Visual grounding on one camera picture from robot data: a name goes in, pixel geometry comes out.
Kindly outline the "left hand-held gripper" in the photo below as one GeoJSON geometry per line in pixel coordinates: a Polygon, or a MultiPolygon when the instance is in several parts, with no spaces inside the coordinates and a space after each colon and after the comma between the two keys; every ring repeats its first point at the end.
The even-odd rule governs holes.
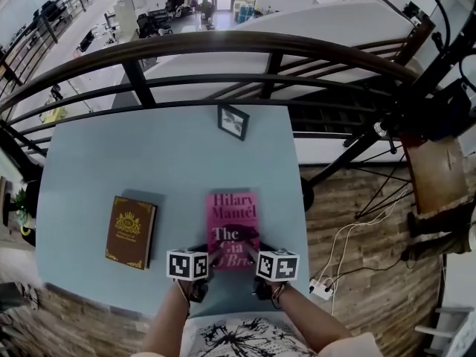
{"type": "Polygon", "coordinates": [[[190,302],[201,303],[208,292],[209,266],[216,268],[223,255],[222,249],[212,253],[191,250],[172,250],[167,252],[167,277],[174,281],[188,282],[184,289],[190,302]]]}

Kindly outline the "pink paperback book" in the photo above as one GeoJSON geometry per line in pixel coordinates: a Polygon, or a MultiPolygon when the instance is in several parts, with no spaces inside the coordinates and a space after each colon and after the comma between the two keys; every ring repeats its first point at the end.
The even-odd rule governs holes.
{"type": "Polygon", "coordinates": [[[221,252],[218,270],[248,268],[247,247],[260,250],[255,193],[210,193],[206,198],[207,241],[210,254],[221,252]]]}

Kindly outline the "brown hardcover book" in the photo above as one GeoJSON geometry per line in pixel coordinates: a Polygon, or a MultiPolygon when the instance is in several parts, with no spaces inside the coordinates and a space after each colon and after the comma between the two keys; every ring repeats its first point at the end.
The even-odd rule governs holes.
{"type": "Polygon", "coordinates": [[[142,271],[148,269],[157,212],[158,207],[152,203],[116,196],[105,258],[142,271]]]}

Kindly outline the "person's left forearm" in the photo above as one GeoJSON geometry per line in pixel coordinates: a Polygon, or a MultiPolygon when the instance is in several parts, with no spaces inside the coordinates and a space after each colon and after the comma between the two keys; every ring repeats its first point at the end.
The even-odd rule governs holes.
{"type": "Polygon", "coordinates": [[[149,326],[141,351],[179,357],[184,325],[190,311],[191,282],[175,280],[149,326]]]}

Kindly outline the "person's right forearm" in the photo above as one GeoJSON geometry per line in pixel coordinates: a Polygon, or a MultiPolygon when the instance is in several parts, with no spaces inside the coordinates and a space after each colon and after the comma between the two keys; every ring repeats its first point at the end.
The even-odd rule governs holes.
{"type": "Polygon", "coordinates": [[[266,284],[271,287],[274,299],[314,352],[319,353],[330,344],[352,336],[345,325],[291,285],[268,281],[266,284]]]}

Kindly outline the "white power strip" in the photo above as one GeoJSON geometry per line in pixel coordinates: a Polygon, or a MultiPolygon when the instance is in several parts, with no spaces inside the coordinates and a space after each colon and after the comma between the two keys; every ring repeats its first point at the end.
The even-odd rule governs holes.
{"type": "Polygon", "coordinates": [[[309,282],[309,293],[320,299],[329,300],[333,294],[333,289],[316,279],[311,279],[309,282]]]}

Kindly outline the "person's white printed shirt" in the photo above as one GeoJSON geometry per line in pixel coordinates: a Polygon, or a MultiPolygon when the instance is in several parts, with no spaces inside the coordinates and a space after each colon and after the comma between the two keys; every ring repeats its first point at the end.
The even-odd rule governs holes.
{"type": "Polygon", "coordinates": [[[316,353],[281,312],[206,316],[186,322],[180,357],[383,357],[372,334],[316,353]]]}

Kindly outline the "dark wooden side table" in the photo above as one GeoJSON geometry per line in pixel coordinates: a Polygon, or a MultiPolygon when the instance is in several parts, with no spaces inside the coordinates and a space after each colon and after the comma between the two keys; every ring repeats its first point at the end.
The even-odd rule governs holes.
{"type": "Polygon", "coordinates": [[[433,213],[468,196],[463,152],[456,138],[433,142],[402,135],[401,142],[409,163],[417,213],[433,213]]]}

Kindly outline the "black coat rack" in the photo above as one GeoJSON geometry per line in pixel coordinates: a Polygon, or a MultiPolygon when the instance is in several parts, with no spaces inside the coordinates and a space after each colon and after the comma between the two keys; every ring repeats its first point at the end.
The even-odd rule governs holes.
{"type": "Polygon", "coordinates": [[[464,26],[450,42],[448,15],[438,4],[446,24],[446,40],[438,43],[438,55],[426,70],[409,87],[401,87],[396,96],[396,106],[366,132],[334,162],[309,180],[309,186],[315,187],[322,181],[346,167],[357,156],[368,150],[385,132],[390,135],[398,132],[402,135],[414,135],[428,141],[426,132],[429,125],[428,109],[430,99],[455,80],[462,78],[467,89],[476,92],[476,86],[463,72],[463,61],[476,55],[476,0],[464,26]]]}

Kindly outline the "white metal rack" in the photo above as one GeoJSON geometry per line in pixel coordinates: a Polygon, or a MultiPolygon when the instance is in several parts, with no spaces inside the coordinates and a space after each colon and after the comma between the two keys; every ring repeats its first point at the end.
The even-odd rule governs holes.
{"type": "Polygon", "coordinates": [[[476,308],[436,308],[436,328],[418,325],[414,330],[431,337],[425,357],[464,357],[476,341],[476,308]]]}

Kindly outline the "black curved railing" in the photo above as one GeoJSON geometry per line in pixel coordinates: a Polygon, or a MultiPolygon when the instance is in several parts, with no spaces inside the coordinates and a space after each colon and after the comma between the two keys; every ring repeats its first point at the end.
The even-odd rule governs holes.
{"type": "Polygon", "coordinates": [[[270,71],[264,74],[190,74],[148,80],[145,78],[139,65],[140,60],[152,57],[211,53],[261,53],[268,54],[269,59],[281,56],[304,57],[311,62],[322,60],[329,64],[342,64],[347,69],[359,68],[371,71],[401,82],[412,83],[417,78],[416,74],[411,70],[397,63],[390,62],[385,58],[378,57],[375,54],[364,52],[355,47],[347,47],[302,36],[253,31],[184,33],[115,45],[79,57],[40,75],[4,99],[0,106],[0,112],[16,106],[23,100],[57,83],[114,65],[121,65],[123,67],[128,74],[129,82],[58,100],[48,106],[34,109],[9,122],[0,120],[0,129],[15,139],[17,146],[25,144],[35,152],[43,155],[44,151],[27,139],[24,132],[16,131],[13,125],[51,109],[68,106],[83,100],[135,91],[136,94],[146,95],[145,99],[141,101],[140,107],[142,109],[156,109],[159,105],[154,101],[151,90],[165,86],[201,83],[257,83],[262,87],[279,84],[284,88],[290,86],[310,86],[325,89],[342,88],[352,90],[355,87],[349,83],[310,78],[303,75],[273,74],[270,71]]]}

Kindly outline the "black hanging bag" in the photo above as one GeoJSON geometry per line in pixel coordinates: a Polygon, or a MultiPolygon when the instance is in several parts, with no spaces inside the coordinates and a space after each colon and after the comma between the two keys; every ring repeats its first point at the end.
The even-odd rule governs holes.
{"type": "Polygon", "coordinates": [[[471,102],[466,93],[467,85],[459,78],[435,94],[429,103],[429,125],[426,136],[439,141],[456,137],[468,123],[471,102]]]}

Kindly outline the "long black mezzanine railing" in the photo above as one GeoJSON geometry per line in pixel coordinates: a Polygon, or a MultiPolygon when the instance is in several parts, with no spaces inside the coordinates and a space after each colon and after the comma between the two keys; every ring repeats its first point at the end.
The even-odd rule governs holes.
{"type": "Polygon", "coordinates": [[[0,97],[26,83],[97,0],[0,0],[0,97]]]}

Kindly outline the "black picture frame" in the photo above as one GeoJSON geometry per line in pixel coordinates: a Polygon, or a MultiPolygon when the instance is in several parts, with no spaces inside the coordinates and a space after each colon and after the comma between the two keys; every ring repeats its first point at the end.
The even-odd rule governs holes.
{"type": "Polygon", "coordinates": [[[241,141],[245,140],[249,118],[250,115],[228,104],[217,106],[218,128],[241,141]]]}

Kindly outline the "brown stair post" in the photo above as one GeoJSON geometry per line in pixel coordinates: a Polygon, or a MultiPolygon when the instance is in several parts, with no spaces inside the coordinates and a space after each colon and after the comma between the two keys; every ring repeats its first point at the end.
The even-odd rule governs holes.
{"type": "Polygon", "coordinates": [[[435,24],[428,16],[424,16],[421,24],[412,30],[393,61],[398,65],[406,66],[414,58],[434,29],[435,24]]]}

